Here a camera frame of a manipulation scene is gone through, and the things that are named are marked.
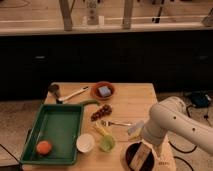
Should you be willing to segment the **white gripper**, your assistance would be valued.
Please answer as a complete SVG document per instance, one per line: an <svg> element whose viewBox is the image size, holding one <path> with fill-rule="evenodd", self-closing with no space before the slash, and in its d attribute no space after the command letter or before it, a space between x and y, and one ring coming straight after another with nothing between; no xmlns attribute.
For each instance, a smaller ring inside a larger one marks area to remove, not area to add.
<svg viewBox="0 0 213 171"><path fill-rule="evenodd" d="M161 128L157 123L148 120L140 132L141 137L153 146L158 157L162 153L162 143L166 136L166 130Z"/></svg>

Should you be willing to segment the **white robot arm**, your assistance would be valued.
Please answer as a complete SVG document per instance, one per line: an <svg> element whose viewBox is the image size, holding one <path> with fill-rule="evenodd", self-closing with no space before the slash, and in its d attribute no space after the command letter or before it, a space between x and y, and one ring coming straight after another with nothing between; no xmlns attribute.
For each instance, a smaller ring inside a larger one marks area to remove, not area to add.
<svg viewBox="0 0 213 171"><path fill-rule="evenodd" d="M213 128L187 117L185 103L179 97L169 97L149 109L149 119L141 130L141 137L160 146L168 131L184 137L210 155L213 155Z"/></svg>

